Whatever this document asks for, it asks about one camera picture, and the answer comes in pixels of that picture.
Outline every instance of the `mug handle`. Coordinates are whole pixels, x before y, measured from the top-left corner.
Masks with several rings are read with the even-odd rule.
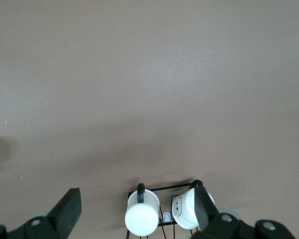
[[[144,202],[144,193],[145,193],[145,185],[144,185],[144,183],[139,183],[139,185],[138,185],[138,203]]]
[[[198,179],[196,179],[194,182],[192,182],[190,184],[189,189],[194,188],[195,186],[198,186],[198,187],[201,186],[202,187],[203,186],[203,182],[200,181],[200,180],[198,180]]]

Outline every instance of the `black wire rack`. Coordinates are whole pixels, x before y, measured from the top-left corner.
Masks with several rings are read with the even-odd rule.
[[[163,190],[168,190],[168,189],[173,189],[173,188],[182,188],[182,187],[189,187],[192,183],[185,183],[185,184],[179,184],[179,185],[174,185],[174,186],[169,186],[169,187],[162,187],[162,188],[153,188],[153,189],[149,189],[150,191],[152,192],[155,192],[155,191],[163,191]],[[165,230],[164,230],[164,227],[166,226],[171,226],[173,225],[173,238],[175,239],[175,225],[177,224],[177,222],[175,221],[174,217],[173,217],[173,214],[172,214],[172,211],[171,211],[171,207],[172,207],[172,203],[173,203],[173,199],[177,196],[179,196],[180,194],[177,194],[177,195],[173,195],[170,197],[170,216],[171,216],[171,222],[167,222],[167,223],[164,223],[163,222],[163,212],[161,210],[161,206],[159,205],[159,211],[160,211],[160,215],[161,215],[161,218],[159,218],[159,224],[157,226],[157,228],[161,227],[162,229],[162,232],[164,234],[164,238],[166,238],[166,233],[165,233]],[[193,231],[194,229],[191,229],[189,230],[190,231],[190,234],[193,236]],[[129,239],[130,238],[130,231],[127,230],[127,233],[126,233],[126,239]]]

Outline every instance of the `screw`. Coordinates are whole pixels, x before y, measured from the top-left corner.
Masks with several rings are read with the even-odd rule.
[[[222,215],[221,219],[228,223],[232,221],[231,217],[227,214]]]
[[[264,228],[271,230],[271,231],[276,230],[274,224],[272,224],[270,222],[263,222],[263,226],[264,226]]]
[[[40,219],[36,219],[36,220],[31,222],[31,226],[36,226],[36,225],[40,224],[40,222],[41,222]]]

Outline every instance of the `mug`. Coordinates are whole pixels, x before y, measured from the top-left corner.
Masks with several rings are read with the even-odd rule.
[[[215,204],[212,196],[209,193],[208,195]],[[199,225],[195,214],[195,188],[190,188],[186,193],[177,196],[171,208],[175,221],[182,228],[190,230]]]
[[[155,193],[145,189],[143,183],[133,192],[128,200],[125,225],[136,236],[152,234],[158,226],[159,199]]]

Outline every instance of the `white cup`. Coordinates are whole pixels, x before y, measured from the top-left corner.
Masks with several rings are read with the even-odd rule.
[[[209,193],[208,195],[215,204],[212,196]],[[177,196],[171,208],[175,221],[182,228],[190,230],[199,225],[195,214],[195,188],[191,188],[186,193]]]
[[[143,197],[143,203],[140,202],[140,197]],[[158,226],[158,210],[159,199],[156,194],[147,189],[143,189],[142,192],[138,189],[130,195],[128,200],[125,225],[128,230],[136,236],[148,236],[152,234]]]

